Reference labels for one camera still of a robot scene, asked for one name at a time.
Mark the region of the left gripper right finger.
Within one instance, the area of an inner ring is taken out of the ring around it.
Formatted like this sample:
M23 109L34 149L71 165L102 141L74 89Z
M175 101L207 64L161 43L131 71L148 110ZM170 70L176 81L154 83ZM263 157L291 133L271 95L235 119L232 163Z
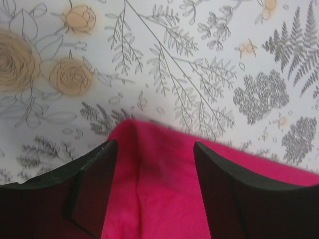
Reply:
M278 181L197 141L194 159L213 239L316 239L319 187Z

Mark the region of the magenta t shirt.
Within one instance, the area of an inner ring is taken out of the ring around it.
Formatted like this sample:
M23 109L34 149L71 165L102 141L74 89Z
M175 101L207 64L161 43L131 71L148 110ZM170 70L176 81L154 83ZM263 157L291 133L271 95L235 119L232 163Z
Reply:
M194 159L197 141L269 178L319 185L316 174L159 124L127 119L111 132L118 144L104 239L212 239Z

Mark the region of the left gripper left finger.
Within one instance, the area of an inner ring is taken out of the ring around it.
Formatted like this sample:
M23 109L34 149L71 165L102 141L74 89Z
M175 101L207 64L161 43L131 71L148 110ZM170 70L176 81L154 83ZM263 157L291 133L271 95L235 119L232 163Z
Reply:
M0 188L3 239L99 239L102 235L118 144L89 153L26 182Z

